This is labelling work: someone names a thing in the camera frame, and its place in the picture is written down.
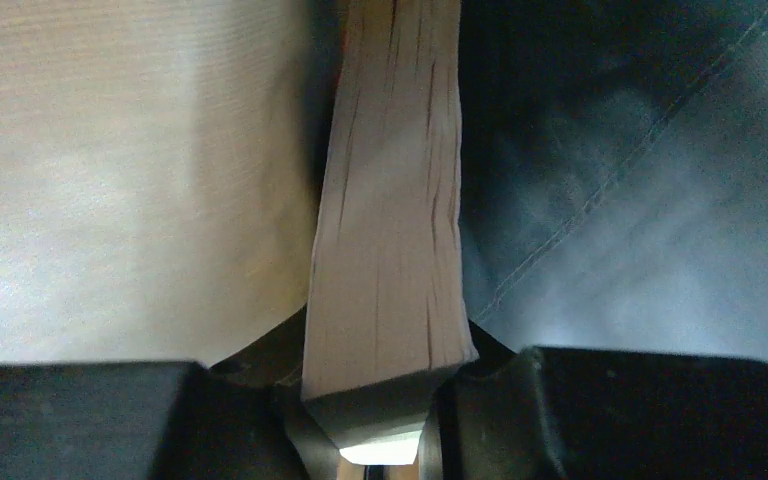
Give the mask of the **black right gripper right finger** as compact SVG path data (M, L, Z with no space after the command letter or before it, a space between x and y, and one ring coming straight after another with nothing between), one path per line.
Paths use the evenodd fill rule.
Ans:
M768 479L768 363L533 347L464 367L423 431L427 479Z

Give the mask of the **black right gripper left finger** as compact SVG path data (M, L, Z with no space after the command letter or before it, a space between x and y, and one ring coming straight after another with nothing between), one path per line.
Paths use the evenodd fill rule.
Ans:
M205 369L0 365L0 479L155 479Z

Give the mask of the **floral cover book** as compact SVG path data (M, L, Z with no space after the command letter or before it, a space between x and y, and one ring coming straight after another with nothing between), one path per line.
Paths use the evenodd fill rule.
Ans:
M356 465L409 465L474 361L465 310L457 1L353 1L307 301L301 400Z

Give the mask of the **beige canvas backpack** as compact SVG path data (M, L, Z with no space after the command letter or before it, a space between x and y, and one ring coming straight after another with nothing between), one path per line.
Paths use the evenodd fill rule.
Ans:
M212 365L306 300L344 10L0 1L0 363ZM768 1L466 1L469 317L768 360Z

